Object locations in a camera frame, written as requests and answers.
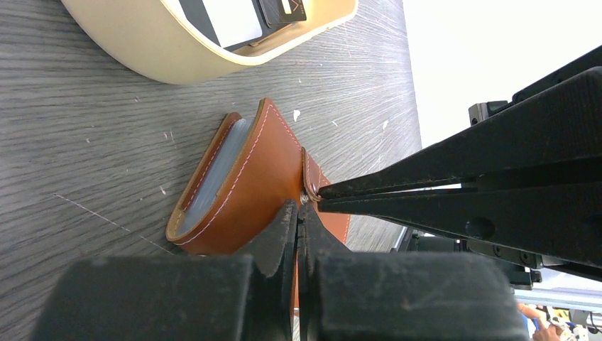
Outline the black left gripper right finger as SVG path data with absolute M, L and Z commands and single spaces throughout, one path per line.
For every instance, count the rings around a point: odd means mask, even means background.
M 302 340 L 527 340 L 507 278 L 469 253 L 352 252 L 297 216 Z

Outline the white card with black stripe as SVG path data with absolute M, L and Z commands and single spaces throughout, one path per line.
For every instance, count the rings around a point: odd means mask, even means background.
M 266 34 L 255 1 L 182 0 L 180 5 L 200 33 L 226 50 L 236 50 Z

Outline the brown leather card holder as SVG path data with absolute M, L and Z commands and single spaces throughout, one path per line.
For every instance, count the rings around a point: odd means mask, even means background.
M 165 228 L 190 254 L 232 254 L 259 234 L 286 200 L 316 205 L 330 182 L 271 99 L 254 119 L 227 114 Z

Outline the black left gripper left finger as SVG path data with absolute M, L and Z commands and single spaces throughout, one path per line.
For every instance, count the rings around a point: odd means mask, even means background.
M 33 340 L 291 340 L 297 203 L 233 255 L 75 262 Z

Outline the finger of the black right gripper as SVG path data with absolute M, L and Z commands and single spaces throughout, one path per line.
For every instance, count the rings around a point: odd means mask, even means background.
M 593 67 L 324 199 L 480 180 L 487 187 L 601 183 L 601 69 Z
M 318 208 L 601 267 L 601 183 L 379 193 L 324 199 Z

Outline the beige oval tray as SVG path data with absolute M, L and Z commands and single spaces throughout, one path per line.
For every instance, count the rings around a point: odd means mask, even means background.
M 262 65 L 352 19 L 357 1 L 303 1 L 307 20 L 233 52 L 212 42 L 185 18 L 179 1 L 64 1 L 84 32 L 138 74 L 190 85 Z

